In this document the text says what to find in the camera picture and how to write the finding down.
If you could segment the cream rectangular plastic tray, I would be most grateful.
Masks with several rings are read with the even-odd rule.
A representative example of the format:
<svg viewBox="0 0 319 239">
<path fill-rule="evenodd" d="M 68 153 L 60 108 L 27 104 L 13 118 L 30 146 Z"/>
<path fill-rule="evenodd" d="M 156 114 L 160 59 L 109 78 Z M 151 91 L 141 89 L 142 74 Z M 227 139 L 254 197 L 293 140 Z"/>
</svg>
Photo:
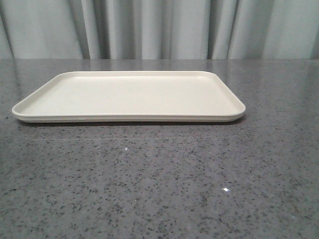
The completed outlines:
<svg viewBox="0 0 319 239">
<path fill-rule="evenodd" d="M 245 105 L 206 71 L 62 73 L 12 108 L 29 123 L 231 122 Z"/>
</svg>

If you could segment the pale grey-green curtain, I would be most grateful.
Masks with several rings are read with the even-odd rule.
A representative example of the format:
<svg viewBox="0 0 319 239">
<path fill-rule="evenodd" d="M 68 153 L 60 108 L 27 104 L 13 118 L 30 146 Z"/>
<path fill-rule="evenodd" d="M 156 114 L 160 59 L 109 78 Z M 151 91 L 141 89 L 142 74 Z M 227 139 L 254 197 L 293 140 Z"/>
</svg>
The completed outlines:
<svg viewBox="0 0 319 239">
<path fill-rule="evenodd" d="M 3 0 L 1 59 L 317 59 L 316 0 Z"/>
</svg>

